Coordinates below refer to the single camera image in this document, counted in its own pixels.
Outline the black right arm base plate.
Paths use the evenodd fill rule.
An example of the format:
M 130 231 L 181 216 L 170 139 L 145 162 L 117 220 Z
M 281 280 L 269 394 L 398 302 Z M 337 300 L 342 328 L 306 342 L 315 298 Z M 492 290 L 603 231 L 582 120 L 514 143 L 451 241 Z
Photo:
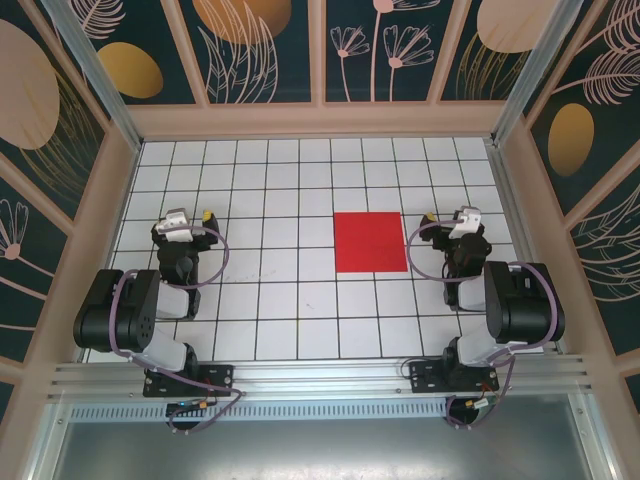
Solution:
M 411 362 L 409 380 L 413 393 L 476 393 L 484 387 L 500 388 L 494 369 L 461 364 L 447 367 L 441 360 Z

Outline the long aluminium mounting rail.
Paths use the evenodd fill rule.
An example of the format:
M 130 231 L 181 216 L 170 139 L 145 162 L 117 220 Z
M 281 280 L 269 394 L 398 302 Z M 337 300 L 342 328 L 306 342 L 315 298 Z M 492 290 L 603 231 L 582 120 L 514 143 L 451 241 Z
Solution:
M 233 386 L 248 400 L 329 400 L 408 397 L 401 359 L 240 361 Z M 142 400 L 143 369 L 130 363 L 58 365 L 45 398 L 59 402 Z M 587 393 L 593 381 L 578 355 L 519 355 L 509 392 L 514 395 Z

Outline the grey metal sheet panel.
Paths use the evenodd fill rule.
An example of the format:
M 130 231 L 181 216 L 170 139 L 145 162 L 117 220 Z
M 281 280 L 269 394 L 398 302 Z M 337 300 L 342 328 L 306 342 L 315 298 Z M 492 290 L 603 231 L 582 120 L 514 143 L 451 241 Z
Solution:
M 472 431 L 436 418 L 63 425 L 33 480 L 612 480 L 564 409 Z

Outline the red paper sheet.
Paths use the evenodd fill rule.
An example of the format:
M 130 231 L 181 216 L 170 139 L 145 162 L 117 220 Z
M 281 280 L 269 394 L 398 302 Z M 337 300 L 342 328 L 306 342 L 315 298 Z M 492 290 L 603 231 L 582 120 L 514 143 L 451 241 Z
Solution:
M 337 212 L 334 237 L 337 273 L 408 271 L 399 212 Z

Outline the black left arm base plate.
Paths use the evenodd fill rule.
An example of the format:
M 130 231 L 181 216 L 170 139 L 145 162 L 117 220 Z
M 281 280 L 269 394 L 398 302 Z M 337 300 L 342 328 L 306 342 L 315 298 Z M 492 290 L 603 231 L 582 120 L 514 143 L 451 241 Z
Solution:
M 175 372 L 175 375 L 206 385 L 231 388 L 233 386 L 234 367 L 232 365 L 199 365 L 190 373 L 183 370 Z M 206 388 L 199 388 L 167 377 L 164 374 L 146 370 L 142 395 L 145 398 L 196 398 L 210 396 L 229 397 L 231 393 L 227 391 L 209 391 Z

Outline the aluminium corner post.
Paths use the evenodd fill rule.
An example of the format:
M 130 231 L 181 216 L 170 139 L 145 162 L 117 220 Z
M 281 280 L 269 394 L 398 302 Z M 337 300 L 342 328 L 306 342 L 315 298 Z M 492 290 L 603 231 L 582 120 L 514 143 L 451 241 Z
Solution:
M 111 115 L 131 150 L 140 151 L 141 139 L 132 116 L 109 78 L 96 50 L 83 32 L 66 0 L 41 0 L 52 21 L 58 27 L 74 58 L 84 68 L 89 82 Z
M 536 89 L 554 70 L 553 62 L 566 37 L 575 24 L 581 23 L 579 16 L 585 2 L 590 9 L 593 0 L 556 1 L 490 133 L 491 146 L 495 149 L 504 145 Z

